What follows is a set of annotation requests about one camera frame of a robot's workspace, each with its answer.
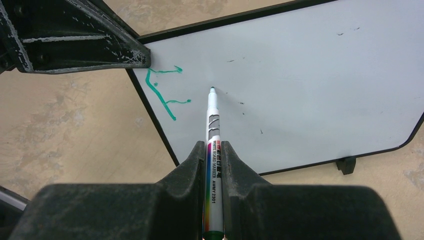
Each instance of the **green marker cap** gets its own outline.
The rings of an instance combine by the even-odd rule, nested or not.
[[[204,240],[223,240],[224,233],[220,231],[208,231],[203,233]]]

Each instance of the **green drawing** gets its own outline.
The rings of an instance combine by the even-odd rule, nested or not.
[[[150,83],[150,75],[151,73],[155,73],[155,74],[169,74],[169,73],[182,73],[183,69],[181,67],[175,66],[175,70],[171,70],[171,71],[155,71],[151,68],[149,68],[147,70],[147,75],[146,75],[146,84],[147,86],[156,94],[156,96],[159,98],[160,102],[162,103],[163,107],[165,107],[165,110],[168,112],[169,116],[172,118],[172,120],[176,121],[177,118],[174,116],[174,114],[172,113],[171,109],[168,107],[168,104],[187,104],[187,103],[191,103],[192,100],[191,99],[187,99],[187,101],[177,101],[177,100],[169,100],[169,101],[165,101],[164,98],[162,97],[162,94],[155,88],[158,86],[158,83],[155,82],[153,85],[152,83]]]

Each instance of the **whiteboard marker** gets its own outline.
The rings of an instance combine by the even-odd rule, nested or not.
[[[221,138],[218,96],[210,88],[207,97],[206,119],[206,172],[203,210],[203,238],[224,238],[223,195],[221,182]]]

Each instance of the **black whiteboard frame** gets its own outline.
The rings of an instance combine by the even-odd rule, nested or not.
[[[219,17],[219,18],[215,18],[215,19],[211,19],[211,20],[207,20],[207,21],[202,21],[202,22],[198,22],[198,23],[194,23],[194,24],[190,24],[190,25],[185,25],[185,26],[181,26],[181,27],[176,27],[176,28],[172,28],[172,29],[168,29],[168,30],[164,30],[164,31],[159,31],[159,32],[143,35],[143,36],[140,36],[138,38],[138,41],[140,41],[142,44],[149,44],[149,43],[153,43],[153,42],[157,42],[157,41],[161,41],[161,40],[165,40],[165,39],[171,39],[171,38],[175,38],[175,37],[179,37],[179,36],[183,36],[183,35],[187,35],[187,34],[201,32],[201,31],[208,30],[208,29],[214,29],[214,28],[218,28],[218,27],[222,27],[222,26],[226,26],[226,25],[231,25],[231,24],[235,24],[235,23],[248,21],[248,20],[263,18],[263,17],[266,17],[266,16],[281,14],[281,13],[285,13],[285,12],[289,12],[289,11],[299,10],[299,9],[312,7],[312,6],[316,6],[316,5],[320,5],[320,4],[325,4],[325,3],[330,3],[330,2],[335,2],[335,1],[338,1],[338,0],[294,0],[294,1],[286,2],[286,3],[281,3],[281,4],[277,4],[277,5],[263,7],[263,8],[259,8],[259,9],[255,9],[255,10],[251,10],[251,11],[246,11],[246,12],[242,12],[242,13],[237,13],[237,14],[233,14],[233,15],[228,15],[228,16],[224,16],[224,17]],[[177,160],[177,156],[175,155],[175,153],[174,153],[174,151],[171,147],[171,144],[168,141],[167,136],[165,135],[164,130],[162,129],[161,124],[159,123],[159,120],[156,117],[155,112],[153,111],[153,108],[150,105],[150,103],[149,103],[149,101],[148,101],[148,99],[147,99],[147,97],[146,97],[146,95],[143,91],[143,88],[140,85],[140,82],[137,79],[133,69],[126,69],[126,72],[128,73],[129,78],[131,79],[131,82],[135,87],[135,90],[137,91],[138,95],[140,96],[140,99],[141,99],[142,103],[144,104],[151,120],[153,121],[153,124],[156,127],[156,130],[159,133],[160,138],[162,139],[167,151],[169,152],[169,155],[172,158],[172,161],[174,162],[175,166],[178,167],[178,165],[180,165],[180,163]],[[390,149],[384,149],[384,150],[354,155],[354,156],[350,156],[350,157],[361,158],[361,157],[365,157],[365,156],[371,156],[371,155],[375,155],[375,154],[382,154],[382,153],[387,153],[387,152],[398,150],[398,149],[404,147],[405,145],[407,145],[409,142],[412,141],[412,139],[414,138],[414,136],[416,135],[416,133],[420,129],[420,126],[423,124],[423,122],[424,122],[424,112],[421,115],[420,119],[418,120],[418,123],[416,124],[416,126],[412,130],[412,133],[410,134],[408,139],[403,144],[401,144],[400,146],[390,148]],[[296,170],[296,169],[318,166],[318,165],[322,165],[322,164],[334,163],[334,162],[337,162],[341,159],[342,158],[338,158],[338,159],[321,161],[321,162],[302,165],[302,166],[285,168],[285,169],[281,169],[281,170],[268,171],[268,172],[260,173],[259,175],[263,176],[263,175],[268,175],[268,174],[275,174],[275,173],[286,172],[286,171],[291,171],[291,170]]]

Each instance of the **black bracket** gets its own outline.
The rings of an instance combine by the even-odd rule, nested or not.
[[[137,37],[102,0],[0,0],[8,54],[0,73],[13,65],[39,74],[149,68],[150,50]]]
[[[335,163],[337,164],[337,169],[340,170],[343,175],[353,174],[355,165],[357,164],[357,158],[350,156],[342,158]]]

